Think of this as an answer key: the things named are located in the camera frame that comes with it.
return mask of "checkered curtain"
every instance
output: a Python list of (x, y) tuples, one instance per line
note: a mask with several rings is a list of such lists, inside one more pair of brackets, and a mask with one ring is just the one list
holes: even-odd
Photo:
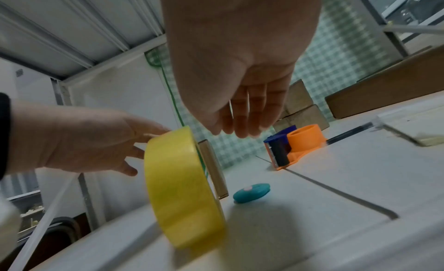
[[(210, 141), (223, 168), (265, 150), (262, 141), (274, 134), (273, 129), (259, 139), (213, 136), (188, 112), (179, 96), (166, 45), (149, 51), (146, 57), (151, 66), (162, 69), (179, 121), (190, 126), (197, 141)], [(328, 120), (333, 120), (324, 98), (391, 62), (347, 0), (324, 0), (317, 32), (296, 63), (292, 83), (302, 79), (315, 104)]]

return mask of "wrist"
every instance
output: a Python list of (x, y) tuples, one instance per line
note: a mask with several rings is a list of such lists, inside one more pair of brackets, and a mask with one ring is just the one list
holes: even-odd
[(11, 101), (11, 132), (6, 173), (46, 165), (57, 146), (57, 124), (52, 107)]

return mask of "hand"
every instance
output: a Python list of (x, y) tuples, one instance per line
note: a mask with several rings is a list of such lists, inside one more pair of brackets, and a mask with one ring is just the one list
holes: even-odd
[(217, 135), (258, 136), (282, 112), (322, 0), (161, 0), (181, 98)]
[(150, 120), (113, 110), (50, 107), (12, 101), (7, 173), (38, 167), (70, 172), (137, 170), (126, 157), (143, 159), (135, 142), (169, 130)]

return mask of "roll of tape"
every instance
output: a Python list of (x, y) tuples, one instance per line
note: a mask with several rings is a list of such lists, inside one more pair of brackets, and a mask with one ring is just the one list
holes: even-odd
[(144, 163), (154, 214), (173, 246), (189, 247), (224, 229), (189, 127), (151, 139)]

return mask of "white table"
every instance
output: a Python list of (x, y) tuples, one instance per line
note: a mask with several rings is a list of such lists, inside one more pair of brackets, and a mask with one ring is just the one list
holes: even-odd
[[(335, 136), (379, 112), (336, 121), (324, 134)], [(217, 249), (196, 259), (174, 250), (148, 205), (35, 270), (373, 271), (444, 265), (444, 147), (418, 148), (370, 129), (307, 155), (291, 172), (274, 171), (264, 160), (268, 156), (261, 156), (225, 172), (231, 195), (222, 200), (228, 236)], [(301, 174), (400, 218), (392, 221)], [(271, 191), (252, 203), (233, 203), (238, 189), (256, 183), (269, 183)]]

